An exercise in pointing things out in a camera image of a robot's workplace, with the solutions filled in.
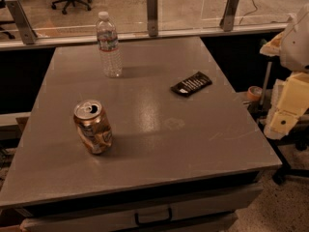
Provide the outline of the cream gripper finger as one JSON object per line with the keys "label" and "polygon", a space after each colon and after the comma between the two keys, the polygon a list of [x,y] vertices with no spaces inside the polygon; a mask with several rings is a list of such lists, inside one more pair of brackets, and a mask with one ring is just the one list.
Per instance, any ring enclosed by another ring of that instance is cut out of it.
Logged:
{"label": "cream gripper finger", "polygon": [[260,53],[268,57],[279,56],[283,36],[284,36],[283,32],[277,34],[271,41],[265,43],[261,47]]}
{"label": "cream gripper finger", "polygon": [[281,139],[309,109],[309,74],[293,72],[286,80],[277,79],[270,105],[264,135],[270,139]]}

